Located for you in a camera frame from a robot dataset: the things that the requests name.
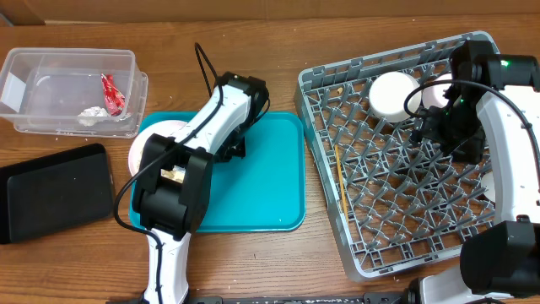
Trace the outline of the pink bowl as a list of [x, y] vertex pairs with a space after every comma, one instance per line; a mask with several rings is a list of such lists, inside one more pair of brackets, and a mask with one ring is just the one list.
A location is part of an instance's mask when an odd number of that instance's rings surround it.
[[437, 84], [430, 86], [422, 91], [422, 104], [425, 108], [435, 106], [443, 108], [448, 100], [445, 98], [446, 91], [451, 87], [451, 84]]

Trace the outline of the pink round plate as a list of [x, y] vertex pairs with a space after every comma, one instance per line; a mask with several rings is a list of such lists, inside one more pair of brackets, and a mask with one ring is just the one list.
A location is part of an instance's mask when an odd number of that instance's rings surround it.
[[170, 137], [175, 131], [182, 129], [186, 122], [178, 120], [165, 120], [156, 122], [145, 128], [133, 141], [128, 153], [128, 168], [132, 176], [134, 176], [140, 167], [143, 156], [143, 148], [149, 137], [156, 133], [164, 137]]

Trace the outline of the white bowl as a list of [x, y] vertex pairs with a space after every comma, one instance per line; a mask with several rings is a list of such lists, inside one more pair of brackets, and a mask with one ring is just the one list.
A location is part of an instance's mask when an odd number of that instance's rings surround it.
[[410, 118], [405, 111], [406, 97], [419, 87], [419, 82], [410, 74], [389, 72], [381, 74], [370, 86], [370, 109], [377, 118], [390, 123]]

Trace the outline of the wooden chopstick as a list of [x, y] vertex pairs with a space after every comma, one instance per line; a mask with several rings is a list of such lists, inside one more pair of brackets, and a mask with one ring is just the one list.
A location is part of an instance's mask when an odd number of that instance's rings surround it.
[[339, 191], [341, 196], [341, 205], [342, 205], [342, 212], [344, 219], [348, 221], [348, 203], [347, 203], [347, 197], [345, 193], [345, 185], [343, 182], [343, 172], [341, 167], [341, 159], [338, 151], [338, 144], [334, 144], [334, 150], [335, 150], [335, 158], [336, 158], [336, 166], [337, 166], [337, 177], [338, 177], [338, 183], [339, 183]]

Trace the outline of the red snack wrapper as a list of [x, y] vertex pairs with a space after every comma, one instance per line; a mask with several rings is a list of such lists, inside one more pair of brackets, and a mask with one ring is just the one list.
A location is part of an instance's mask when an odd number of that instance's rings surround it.
[[115, 86], [112, 74], [101, 74], [105, 106], [113, 117], [120, 115], [125, 106], [125, 96]]

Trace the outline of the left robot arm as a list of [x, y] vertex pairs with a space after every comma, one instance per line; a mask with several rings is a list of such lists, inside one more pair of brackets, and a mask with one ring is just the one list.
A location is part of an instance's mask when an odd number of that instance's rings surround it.
[[142, 303], [182, 303], [189, 242], [206, 214], [213, 165], [245, 157], [244, 135], [269, 100], [265, 81], [227, 72], [185, 126], [151, 134], [143, 146], [132, 209], [149, 247]]

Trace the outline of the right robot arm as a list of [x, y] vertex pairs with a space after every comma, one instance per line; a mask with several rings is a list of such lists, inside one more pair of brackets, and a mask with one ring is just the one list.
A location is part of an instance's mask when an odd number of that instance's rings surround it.
[[442, 107], [421, 107], [411, 142], [428, 138], [453, 160], [477, 164], [488, 149], [494, 225], [469, 238], [459, 264], [412, 281], [404, 303], [501, 303], [539, 293], [539, 63], [465, 41], [449, 57]]

